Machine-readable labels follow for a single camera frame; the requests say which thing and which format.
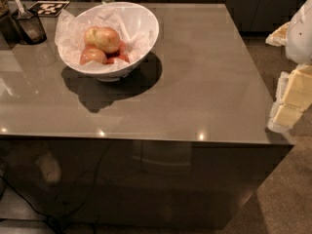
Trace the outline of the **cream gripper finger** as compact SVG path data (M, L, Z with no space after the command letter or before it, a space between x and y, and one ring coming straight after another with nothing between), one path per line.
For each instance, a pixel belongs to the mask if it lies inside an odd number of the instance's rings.
M287 44L287 32L289 23L286 22L274 32L272 32L265 40L265 43L275 47L285 46Z

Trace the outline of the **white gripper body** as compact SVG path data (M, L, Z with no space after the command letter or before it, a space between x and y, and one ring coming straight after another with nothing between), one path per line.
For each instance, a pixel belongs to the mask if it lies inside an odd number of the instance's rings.
M290 21L286 56L298 64L312 63L312 0L306 0Z

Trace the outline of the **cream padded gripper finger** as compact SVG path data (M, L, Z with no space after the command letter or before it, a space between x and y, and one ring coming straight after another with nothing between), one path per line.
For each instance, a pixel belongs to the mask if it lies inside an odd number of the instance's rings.
M312 65L299 64L282 72L267 127L275 133L289 131L312 104Z

